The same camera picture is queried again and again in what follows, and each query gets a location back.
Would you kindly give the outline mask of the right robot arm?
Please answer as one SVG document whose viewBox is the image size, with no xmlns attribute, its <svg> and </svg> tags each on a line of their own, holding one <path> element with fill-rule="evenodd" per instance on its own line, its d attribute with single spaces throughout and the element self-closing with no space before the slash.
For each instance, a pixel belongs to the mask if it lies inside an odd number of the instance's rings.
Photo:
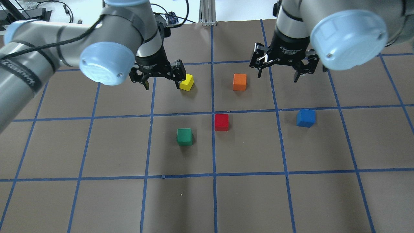
<svg viewBox="0 0 414 233">
<path fill-rule="evenodd" d="M 256 43 L 250 67 L 294 68 L 301 75 L 362 65 L 385 47 L 413 43 L 412 0 L 278 0 L 269 46 Z"/>
</svg>

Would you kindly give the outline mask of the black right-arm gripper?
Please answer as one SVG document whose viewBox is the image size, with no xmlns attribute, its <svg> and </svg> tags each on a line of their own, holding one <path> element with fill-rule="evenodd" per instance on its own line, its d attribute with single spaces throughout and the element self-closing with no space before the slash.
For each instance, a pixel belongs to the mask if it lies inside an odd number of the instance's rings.
<svg viewBox="0 0 414 233">
<path fill-rule="evenodd" d="M 296 71 L 294 83 L 297 83 L 303 74 L 314 73 L 320 60 L 315 51 L 307 50 L 309 43 L 309 37 L 292 38 L 275 29 L 270 46 L 255 43 L 249 66 L 258 70 L 259 79 L 264 68 L 272 65 L 291 66 Z"/>
</svg>

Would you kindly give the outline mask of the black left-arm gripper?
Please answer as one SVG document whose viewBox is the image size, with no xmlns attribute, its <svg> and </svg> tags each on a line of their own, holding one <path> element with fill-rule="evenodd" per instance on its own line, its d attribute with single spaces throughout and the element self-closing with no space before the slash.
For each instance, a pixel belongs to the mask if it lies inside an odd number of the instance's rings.
<svg viewBox="0 0 414 233">
<path fill-rule="evenodd" d="M 145 90 L 149 90 L 149 78 L 164 77 L 175 82 L 176 88 L 186 79 L 186 70 L 182 60 L 169 62 L 164 46 L 154 54 L 146 57 L 136 56 L 138 68 L 133 67 L 129 73 L 133 83 L 142 83 Z"/>
</svg>

